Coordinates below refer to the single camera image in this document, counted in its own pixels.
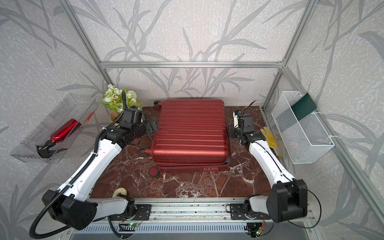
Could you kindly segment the red hard-shell suitcase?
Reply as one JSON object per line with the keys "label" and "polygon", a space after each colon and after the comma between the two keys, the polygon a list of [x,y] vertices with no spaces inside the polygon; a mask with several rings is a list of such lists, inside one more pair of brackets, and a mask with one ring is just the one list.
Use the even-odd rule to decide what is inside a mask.
{"label": "red hard-shell suitcase", "polygon": [[231,148],[225,104],[215,99],[165,100],[152,145],[142,152],[165,173],[227,171]]}

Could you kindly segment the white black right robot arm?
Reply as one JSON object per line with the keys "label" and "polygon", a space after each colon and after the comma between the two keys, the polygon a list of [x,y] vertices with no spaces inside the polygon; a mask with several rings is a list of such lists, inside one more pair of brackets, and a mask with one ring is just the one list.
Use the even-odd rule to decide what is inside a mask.
{"label": "white black right robot arm", "polygon": [[308,194],[314,194],[304,180],[295,178],[273,153],[267,138],[266,129],[256,131],[253,118],[240,110],[233,112],[234,123],[229,126],[229,137],[246,147],[257,160],[265,173],[271,190],[267,197],[255,196],[248,199],[252,212],[267,214],[275,223],[289,222],[302,228],[313,229],[320,223],[322,205],[319,204],[319,217],[312,226],[300,226],[292,220],[308,215]]}

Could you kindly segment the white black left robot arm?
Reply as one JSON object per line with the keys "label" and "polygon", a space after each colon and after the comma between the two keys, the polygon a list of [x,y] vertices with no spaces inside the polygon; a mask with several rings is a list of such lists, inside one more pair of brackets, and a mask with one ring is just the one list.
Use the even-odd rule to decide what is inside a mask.
{"label": "white black left robot arm", "polygon": [[[92,222],[123,215],[132,218],[137,213],[135,200],[122,192],[107,199],[92,199],[93,188],[112,160],[133,140],[156,132],[158,124],[154,118],[142,119],[143,111],[129,108],[123,110],[114,122],[103,128],[97,135],[94,149],[75,173],[56,191],[48,190],[43,195],[45,207],[33,221],[29,236],[44,239],[73,228],[82,230]],[[38,234],[37,226],[43,216],[49,213],[64,227],[55,231]]]}

